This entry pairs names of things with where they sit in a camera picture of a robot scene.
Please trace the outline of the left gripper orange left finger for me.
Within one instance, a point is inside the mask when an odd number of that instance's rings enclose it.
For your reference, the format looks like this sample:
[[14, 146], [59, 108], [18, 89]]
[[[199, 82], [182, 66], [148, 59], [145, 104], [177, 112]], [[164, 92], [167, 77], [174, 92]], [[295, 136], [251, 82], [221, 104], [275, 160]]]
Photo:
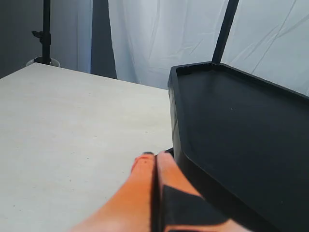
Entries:
[[149, 232], [155, 179], [155, 155], [143, 153], [134, 160], [130, 176], [93, 215], [72, 232]]

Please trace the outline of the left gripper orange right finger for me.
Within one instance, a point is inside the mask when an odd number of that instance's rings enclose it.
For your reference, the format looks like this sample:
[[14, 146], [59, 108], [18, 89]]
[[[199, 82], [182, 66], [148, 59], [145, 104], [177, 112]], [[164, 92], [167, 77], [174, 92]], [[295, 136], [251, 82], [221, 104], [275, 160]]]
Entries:
[[157, 155], [160, 186], [161, 231], [163, 232], [245, 232], [246, 228], [228, 218], [193, 187], [168, 152]]

